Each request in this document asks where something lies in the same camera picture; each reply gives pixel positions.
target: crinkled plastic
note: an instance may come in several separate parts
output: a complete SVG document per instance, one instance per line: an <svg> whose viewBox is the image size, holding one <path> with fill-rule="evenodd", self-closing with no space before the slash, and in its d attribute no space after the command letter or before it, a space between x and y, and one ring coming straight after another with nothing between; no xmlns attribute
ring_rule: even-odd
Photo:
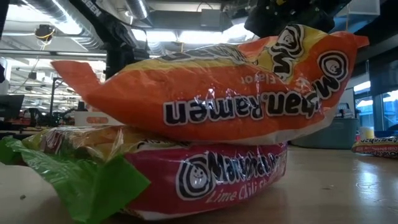
<svg viewBox="0 0 398 224"><path fill-rule="evenodd" d="M275 144L328 126L365 37L287 26L278 37L126 66L105 84L87 63L54 68L118 121L183 141Z"/></svg>
<svg viewBox="0 0 398 224"><path fill-rule="evenodd" d="M0 146L0 161L21 154L78 223L120 211L161 220L232 206L279 180L287 160L284 143L175 142L128 126L53 128Z"/></svg>
<svg viewBox="0 0 398 224"><path fill-rule="evenodd" d="M363 139L354 143L355 153L398 159L398 137Z"/></svg>

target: table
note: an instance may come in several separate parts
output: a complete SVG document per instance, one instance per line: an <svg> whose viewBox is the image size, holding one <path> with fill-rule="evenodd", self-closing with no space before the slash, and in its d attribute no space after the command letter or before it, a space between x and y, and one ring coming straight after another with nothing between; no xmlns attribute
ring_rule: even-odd
<svg viewBox="0 0 398 224"><path fill-rule="evenodd" d="M72 223L51 186L27 167L0 167L0 206L4 223ZM105 221L125 223L145 222ZM162 223L398 223L398 160L290 147L286 176L257 197Z"/></svg>
<svg viewBox="0 0 398 224"><path fill-rule="evenodd" d="M39 134L42 130L20 130L20 131L8 131L8 130L0 130L0 139L6 136L12 136L15 139L22 140L34 134Z"/></svg>

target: cardboard box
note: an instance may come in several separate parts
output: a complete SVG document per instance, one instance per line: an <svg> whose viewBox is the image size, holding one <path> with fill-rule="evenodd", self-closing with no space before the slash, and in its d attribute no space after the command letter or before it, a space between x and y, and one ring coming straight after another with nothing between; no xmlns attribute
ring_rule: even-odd
<svg viewBox="0 0 398 224"><path fill-rule="evenodd" d="M75 126L124 125L102 112L74 111Z"/></svg>

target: window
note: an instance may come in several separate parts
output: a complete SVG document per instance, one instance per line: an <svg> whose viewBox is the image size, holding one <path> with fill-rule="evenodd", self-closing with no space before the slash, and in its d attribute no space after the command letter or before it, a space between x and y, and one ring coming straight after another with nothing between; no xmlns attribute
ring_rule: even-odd
<svg viewBox="0 0 398 224"><path fill-rule="evenodd" d="M374 126L373 121L373 100L371 96L366 96L355 100L355 108L359 110L359 123L361 127Z"/></svg>
<svg viewBox="0 0 398 224"><path fill-rule="evenodd" d="M398 124L398 90L383 94L384 129Z"/></svg>

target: green plastic wrapper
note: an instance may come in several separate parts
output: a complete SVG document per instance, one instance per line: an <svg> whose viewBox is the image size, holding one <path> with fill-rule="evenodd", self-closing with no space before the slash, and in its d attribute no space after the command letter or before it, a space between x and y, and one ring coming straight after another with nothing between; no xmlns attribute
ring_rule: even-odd
<svg viewBox="0 0 398 224"><path fill-rule="evenodd" d="M2 139L0 162L18 164L22 159L54 187L77 223L100 223L150 184L122 155L100 162L45 154L39 151L40 136L32 136L24 144L13 138Z"/></svg>

